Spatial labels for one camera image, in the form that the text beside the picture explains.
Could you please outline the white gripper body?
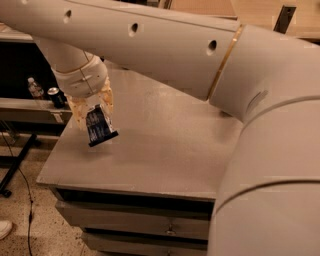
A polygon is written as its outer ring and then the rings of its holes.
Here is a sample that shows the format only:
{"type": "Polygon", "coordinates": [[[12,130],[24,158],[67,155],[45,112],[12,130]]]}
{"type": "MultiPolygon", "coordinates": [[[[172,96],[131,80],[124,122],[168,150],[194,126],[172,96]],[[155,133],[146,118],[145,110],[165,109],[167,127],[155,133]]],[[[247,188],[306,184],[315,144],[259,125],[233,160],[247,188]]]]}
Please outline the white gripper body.
{"type": "Polygon", "coordinates": [[[76,98],[97,94],[108,78],[107,68],[97,56],[93,56],[87,64],[75,71],[61,73],[53,70],[53,74],[62,92],[76,98]]]}

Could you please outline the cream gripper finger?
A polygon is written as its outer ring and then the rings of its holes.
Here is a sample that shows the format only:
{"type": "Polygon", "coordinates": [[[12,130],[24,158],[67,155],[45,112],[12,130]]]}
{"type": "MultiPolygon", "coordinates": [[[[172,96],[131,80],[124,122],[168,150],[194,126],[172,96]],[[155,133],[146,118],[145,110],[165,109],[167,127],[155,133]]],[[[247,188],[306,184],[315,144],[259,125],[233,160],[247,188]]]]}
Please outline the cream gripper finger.
{"type": "Polygon", "coordinates": [[[66,95],[66,98],[79,129],[82,131],[86,130],[86,116],[89,110],[87,100],[70,95],[66,95]]]}
{"type": "Polygon", "coordinates": [[[113,101],[113,91],[110,86],[109,78],[105,79],[104,84],[99,89],[97,95],[98,95],[100,105],[105,117],[109,121],[112,121],[114,101],[113,101]]]}

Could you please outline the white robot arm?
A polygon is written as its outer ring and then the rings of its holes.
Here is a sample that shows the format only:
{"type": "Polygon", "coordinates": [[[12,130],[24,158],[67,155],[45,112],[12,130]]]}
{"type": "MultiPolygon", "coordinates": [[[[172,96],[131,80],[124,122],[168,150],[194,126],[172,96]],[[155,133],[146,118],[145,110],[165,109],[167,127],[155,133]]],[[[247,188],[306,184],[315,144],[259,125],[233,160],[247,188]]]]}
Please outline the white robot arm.
{"type": "Polygon", "coordinates": [[[234,20],[113,0],[0,0],[74,103],[109,60],[243,123],[222,179],[207,256],[320,255],[320,48],[234,20]]]}

